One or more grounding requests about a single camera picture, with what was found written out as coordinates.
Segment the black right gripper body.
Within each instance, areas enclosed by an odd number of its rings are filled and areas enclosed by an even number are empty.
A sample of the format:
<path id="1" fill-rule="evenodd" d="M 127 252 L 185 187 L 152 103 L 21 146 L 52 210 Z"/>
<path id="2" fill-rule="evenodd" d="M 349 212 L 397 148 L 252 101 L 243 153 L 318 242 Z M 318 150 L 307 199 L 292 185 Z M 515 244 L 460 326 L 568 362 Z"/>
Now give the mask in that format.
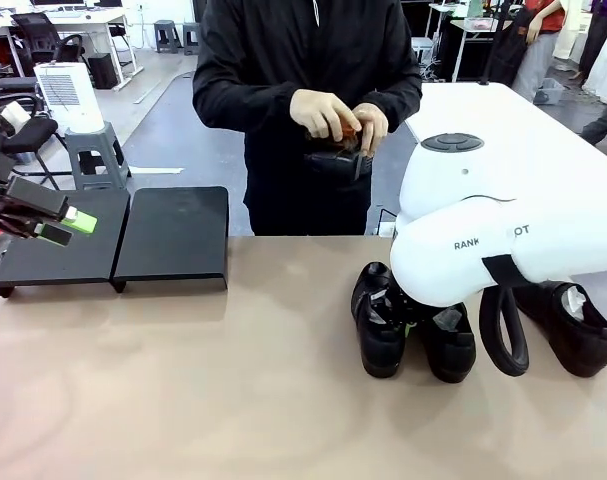
<path id="1" fill-rule="evenodd" d="M 401 323 L 421 323 L 425 318 L 425 306 L 403 292 L 393 299 L 395 319 Z"/>

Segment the person left hand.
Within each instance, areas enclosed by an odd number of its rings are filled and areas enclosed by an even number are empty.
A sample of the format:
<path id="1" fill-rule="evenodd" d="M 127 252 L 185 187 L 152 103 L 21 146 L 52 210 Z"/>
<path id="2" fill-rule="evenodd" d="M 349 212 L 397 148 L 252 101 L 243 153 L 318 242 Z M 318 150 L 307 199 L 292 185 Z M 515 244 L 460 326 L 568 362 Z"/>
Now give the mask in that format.
<path id="1" fill-rule="evenodd" d="M 388 134 L 389 123 L 382 110 L 374 104 L 362 103 L 353 110 L 362 126 L 361 151 L 372 158 Z"/>

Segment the person right hand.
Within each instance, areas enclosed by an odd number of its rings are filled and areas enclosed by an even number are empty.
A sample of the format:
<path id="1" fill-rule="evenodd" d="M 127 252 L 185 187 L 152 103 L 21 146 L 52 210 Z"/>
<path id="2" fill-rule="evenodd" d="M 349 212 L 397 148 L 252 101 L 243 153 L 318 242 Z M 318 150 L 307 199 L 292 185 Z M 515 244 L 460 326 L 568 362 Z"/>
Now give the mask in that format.
<path id="1" fill-rule="evenodd" d="M 289 114 L 313 138 L 340 142 L 345 127 L 354 132 L 362 129 L 355 114 L 333 93 L 298 89 L 292 95 Z"/>

